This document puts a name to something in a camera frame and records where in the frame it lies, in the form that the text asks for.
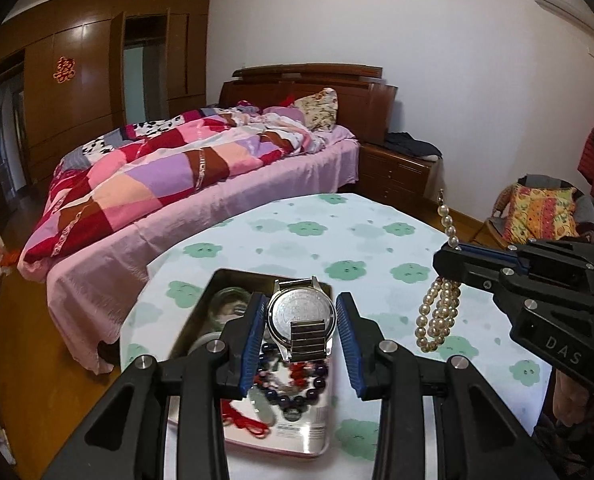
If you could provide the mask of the person's right hand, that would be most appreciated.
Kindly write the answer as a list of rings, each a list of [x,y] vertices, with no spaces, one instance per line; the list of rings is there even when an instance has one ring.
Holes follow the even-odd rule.
[[[566,427],[571,427],[585,420],[589,391],[566,374],[556,372],[553,394],[553,414]]]

